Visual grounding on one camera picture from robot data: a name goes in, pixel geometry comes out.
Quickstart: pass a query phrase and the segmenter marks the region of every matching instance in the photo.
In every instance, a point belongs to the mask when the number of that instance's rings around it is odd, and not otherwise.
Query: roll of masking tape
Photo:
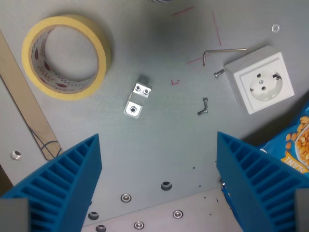
[[[45,57],[45,43],[49,33],[57,27],[75,29],[93,44],[98,58],[98,70],[94,76],[83,81],[72,81],[53,71]],[[42,92],[58,99],[76,100],[98,89],[111,63],[111,48],[95,23],[85,17],[69,14],[47,18],[34,25],[24,40],[22,61],[29,79]]]

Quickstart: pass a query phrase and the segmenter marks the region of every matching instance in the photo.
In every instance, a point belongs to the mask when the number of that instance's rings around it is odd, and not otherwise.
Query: white power outlet
[[[238,99],[252,114],[294,95],[281,52],[262,47],[224,66]]]

